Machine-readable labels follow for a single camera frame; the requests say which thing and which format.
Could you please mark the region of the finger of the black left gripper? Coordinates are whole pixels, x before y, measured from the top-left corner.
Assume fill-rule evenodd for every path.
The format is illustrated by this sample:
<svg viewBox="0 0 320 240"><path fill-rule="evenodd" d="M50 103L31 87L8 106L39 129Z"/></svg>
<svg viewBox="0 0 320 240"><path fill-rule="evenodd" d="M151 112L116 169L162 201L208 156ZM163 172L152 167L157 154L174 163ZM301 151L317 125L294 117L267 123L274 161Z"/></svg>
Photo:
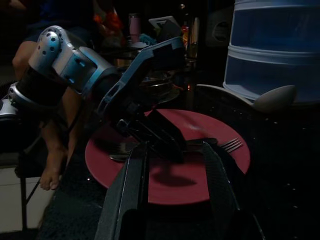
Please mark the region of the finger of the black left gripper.
<svg viewBox="0 0 320 240"><path fill-rule="evenodd" d="M148 115L156 126L158 126L165 137L162 139L165 142L166 150L169 150L170 157L182 157L183 150L186 148L186 140L181 130L167 119L159 110L152 110Z"/></svg>
<svg viewBox="0 0 320 240"><path fill-rule="evenodd" d="M184 162L184 156L170 156L170 151L166 149L165 141L162 139L165 137L164 133L160 129L160 139L159 140L138 140L141 143L146 143L148 148L151 149L155 154L157 154L162 159L182 164Z"/></svg>

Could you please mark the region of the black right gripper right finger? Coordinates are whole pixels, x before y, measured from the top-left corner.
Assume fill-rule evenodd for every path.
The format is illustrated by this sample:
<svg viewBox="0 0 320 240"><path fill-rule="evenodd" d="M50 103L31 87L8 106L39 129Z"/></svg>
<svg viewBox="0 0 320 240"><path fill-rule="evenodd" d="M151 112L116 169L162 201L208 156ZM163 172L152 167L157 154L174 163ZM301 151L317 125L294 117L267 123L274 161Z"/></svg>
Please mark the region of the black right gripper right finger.
<svg viewBox="0 0 320 240"><path fill-rule="evenodd" d="M266 240L250 206L246 176L215 144L203 142L202 155L217 240Z"/></svg>

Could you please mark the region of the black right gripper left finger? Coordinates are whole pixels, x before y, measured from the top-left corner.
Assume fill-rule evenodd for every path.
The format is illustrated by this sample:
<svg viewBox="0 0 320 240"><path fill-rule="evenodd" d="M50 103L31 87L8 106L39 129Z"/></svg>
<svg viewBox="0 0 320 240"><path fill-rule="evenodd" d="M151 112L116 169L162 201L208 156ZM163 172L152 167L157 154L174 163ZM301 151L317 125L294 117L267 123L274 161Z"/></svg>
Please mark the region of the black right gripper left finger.
<svg viewBox="0 0 320 240"><path fill-rule="evenodd" d="M145 240L149 150L135 147L108 188L94 240Z"/></svg>

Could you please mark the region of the steel fork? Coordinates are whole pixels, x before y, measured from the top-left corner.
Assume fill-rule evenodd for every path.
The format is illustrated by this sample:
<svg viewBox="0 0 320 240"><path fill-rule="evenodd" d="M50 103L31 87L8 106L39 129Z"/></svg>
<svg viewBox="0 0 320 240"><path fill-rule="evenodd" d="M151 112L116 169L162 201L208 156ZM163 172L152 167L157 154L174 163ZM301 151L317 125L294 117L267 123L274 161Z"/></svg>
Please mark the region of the steel fork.
<svg viewBox="0 0 320 240"><path fill-rule="evenodd" d="M192 139L186 141L186 149L183 151L184 153L201 153L203 143L209 144L218 144L218 140L216 138L199 138L199 139ZM224 149L226 152L231 153L238 148L243 146L243 143L239 138L234 138L232 140L227 141L226 143L219 144L220 148Z"/></svg>

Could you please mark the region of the pink plate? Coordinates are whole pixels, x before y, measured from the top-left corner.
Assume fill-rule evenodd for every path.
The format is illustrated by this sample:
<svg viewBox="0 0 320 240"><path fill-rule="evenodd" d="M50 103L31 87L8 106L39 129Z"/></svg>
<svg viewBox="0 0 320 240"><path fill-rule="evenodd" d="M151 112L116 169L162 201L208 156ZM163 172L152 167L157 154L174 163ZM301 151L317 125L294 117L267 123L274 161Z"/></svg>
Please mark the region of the pink plate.
<svg viewBox="0 0 320 240"><path fill-rule="evenodd" d="M239 140L241 146L231 152L238 168L246 173L250 166L250 150L243 137L224 122L201 113L180 109L160 109L159 112L175 124L186 140L216 138L219 145ZM134 142L124 138L109 124L99 128L85 148L85 162L93 177L109 188L123 167L109 157L107 143ZM156 205L188 205L207 201L209 192L202 156L191 153L183 164L151 159L149 164L148 201Z"/></svg>

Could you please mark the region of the person bare leg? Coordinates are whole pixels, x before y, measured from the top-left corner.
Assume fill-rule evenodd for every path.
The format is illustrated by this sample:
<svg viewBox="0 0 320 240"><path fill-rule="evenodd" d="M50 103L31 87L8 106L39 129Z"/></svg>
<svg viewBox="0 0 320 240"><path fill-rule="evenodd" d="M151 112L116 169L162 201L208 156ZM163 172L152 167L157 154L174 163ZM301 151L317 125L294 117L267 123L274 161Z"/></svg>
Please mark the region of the person bare leg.
<svg viewBox="0 0 320 240"><path fill-rule="evenodd" d="M37 43L34 41L22 42L12 60L16 79L22 79L27 67L28 61ZM62 97L62 106L66 116L67 125L70 127L80 109L82 103L81 96L72 89L67 88ZM65 147L59 135L58 126L51 120L45 126L41 127L41 136L45 141L48 154L46 165L40 178L40 186L44 190L54 190L57 188L60 179L60 171L64 160L69 160L75 149L79 130L82 127L75 125L69 133L68 146Z"/></svg>

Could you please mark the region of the teal cloth item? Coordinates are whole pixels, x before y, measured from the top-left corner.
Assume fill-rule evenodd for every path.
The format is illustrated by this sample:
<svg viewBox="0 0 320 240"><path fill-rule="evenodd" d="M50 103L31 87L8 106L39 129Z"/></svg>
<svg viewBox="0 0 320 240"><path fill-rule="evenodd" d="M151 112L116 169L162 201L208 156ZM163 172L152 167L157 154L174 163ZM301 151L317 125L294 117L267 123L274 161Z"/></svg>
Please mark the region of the teal cloth item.
<svg viewBox="0 0 320 240"><path fill-rule="evenodd" d="M145 33L140 34L139 41L146 44L147 46L153 46L158 43L156 39L152 38L151 36Z"/></svg>

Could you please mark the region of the pink tumbler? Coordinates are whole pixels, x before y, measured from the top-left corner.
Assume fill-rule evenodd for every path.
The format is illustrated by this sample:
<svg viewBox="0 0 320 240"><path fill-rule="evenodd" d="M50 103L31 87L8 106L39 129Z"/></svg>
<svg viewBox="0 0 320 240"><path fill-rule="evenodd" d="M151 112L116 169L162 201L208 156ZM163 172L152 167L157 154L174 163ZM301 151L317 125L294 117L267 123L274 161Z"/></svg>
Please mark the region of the pink tumbler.
<svg viewBox="0 0 320 240"><path fill-rule="evenodd" d="M128 26L131 42L133 44L138 43L141 35L141 21L138 13L128 15Z"/></svg>

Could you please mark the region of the white tablet stand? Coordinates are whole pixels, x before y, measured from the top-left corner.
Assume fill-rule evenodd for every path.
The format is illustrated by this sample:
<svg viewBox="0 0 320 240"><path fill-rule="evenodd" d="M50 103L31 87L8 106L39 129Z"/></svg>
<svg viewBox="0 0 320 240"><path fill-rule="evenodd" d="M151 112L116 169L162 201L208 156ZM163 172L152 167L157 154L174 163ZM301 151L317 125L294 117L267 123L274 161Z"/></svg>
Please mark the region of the white tablet stand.
<svg viewBox="0 0 320 240"><path fill-rule="evenodd" d="M156 40L159 43L182 36L182 28L172 15L150 18L148 22L154 27L156 31Z"/></svg>

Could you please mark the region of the tall pale bottle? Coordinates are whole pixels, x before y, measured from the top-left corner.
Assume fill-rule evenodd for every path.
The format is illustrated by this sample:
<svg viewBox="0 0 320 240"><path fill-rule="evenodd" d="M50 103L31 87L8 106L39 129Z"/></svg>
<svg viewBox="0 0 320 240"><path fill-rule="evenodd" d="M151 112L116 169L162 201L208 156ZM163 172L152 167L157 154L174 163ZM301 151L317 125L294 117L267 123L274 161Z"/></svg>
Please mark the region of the tall pale bottle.
<svg viewBox="0 0 320 240"><path fill-rule="evenodd" d="M194 22L191 30L191 42L190 42L190 56L196 58L198 54L198 39L199 39L200 19L194 18Z"/></svg>

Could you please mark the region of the red labelled sauce bottle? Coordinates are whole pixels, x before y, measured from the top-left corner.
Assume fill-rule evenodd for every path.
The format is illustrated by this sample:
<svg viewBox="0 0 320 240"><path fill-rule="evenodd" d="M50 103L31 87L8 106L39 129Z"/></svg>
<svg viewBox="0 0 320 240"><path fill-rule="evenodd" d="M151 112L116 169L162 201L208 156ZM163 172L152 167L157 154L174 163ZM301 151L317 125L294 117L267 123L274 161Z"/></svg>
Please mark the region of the red labelled sauce bottle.
<svg viewBox="0 0 320 240"><path fill-rule="evenodd" d="M183 22L183 25L181 26L181 32L182 32L182 41L185 49L188 49L188 43L189 43L189 33L190 33L190 27L188 25L188 22L185 20Z"/></svg>

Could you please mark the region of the white rice paddle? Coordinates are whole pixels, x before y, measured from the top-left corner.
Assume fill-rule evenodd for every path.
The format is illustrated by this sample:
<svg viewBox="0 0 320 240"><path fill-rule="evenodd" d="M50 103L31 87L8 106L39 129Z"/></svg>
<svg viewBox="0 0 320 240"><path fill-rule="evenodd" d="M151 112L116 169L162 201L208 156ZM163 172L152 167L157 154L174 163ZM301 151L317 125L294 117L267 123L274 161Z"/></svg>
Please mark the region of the white rice paddle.
<svg viewBox="0 0 320 240"><path fill-rule="evenodd" d="M272 113L293 104L297 95L294 85L286 85L270 90L258 97L252 108L262 113Z"/></svg>

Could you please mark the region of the orange packet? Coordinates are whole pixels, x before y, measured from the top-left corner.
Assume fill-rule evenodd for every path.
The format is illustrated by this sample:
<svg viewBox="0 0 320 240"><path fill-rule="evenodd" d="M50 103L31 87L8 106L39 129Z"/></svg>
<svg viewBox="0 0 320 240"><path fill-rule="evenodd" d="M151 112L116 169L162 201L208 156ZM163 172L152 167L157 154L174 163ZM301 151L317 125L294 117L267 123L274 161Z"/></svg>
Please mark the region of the orange packet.
<svg viewBox="0 0 320 240"><path fill-rule="evenodd" d="M123 36L122 30L124 26L114 9L105 11L96 6L93 20L98 27L99 33L104 38Z"/></svg>

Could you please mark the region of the white stacked plastic container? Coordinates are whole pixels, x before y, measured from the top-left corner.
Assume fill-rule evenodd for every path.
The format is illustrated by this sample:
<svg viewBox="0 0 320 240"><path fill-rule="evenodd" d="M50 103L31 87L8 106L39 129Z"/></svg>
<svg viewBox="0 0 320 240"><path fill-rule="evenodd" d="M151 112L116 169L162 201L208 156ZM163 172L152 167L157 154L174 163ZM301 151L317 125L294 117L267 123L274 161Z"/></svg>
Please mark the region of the white stacked plastic container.
<svg viewBox="0 0 320 240"><path fill-rule="evenodd" d="M235 0L223 87L254 101L288 85L320 103L320 0Z"/></svg>

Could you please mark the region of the black chair frame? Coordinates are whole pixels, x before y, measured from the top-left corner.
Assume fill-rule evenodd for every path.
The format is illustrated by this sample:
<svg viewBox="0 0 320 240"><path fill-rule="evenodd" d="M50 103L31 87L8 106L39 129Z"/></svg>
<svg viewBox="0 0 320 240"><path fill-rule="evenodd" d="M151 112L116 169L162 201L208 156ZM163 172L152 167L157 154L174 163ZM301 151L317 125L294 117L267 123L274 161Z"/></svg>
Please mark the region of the black chair frame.
<svg viewBox="0 0 320 240"><path fill-rule="evenodd" d="M27 194L27 179L41 177L45 167L44 150L27 150L18 155L18 164L14 169L16 176L20 180L20 199L21 199L21 220L22 232L28 231L27 205L40 184L38 179L35 186Z"/></svg>

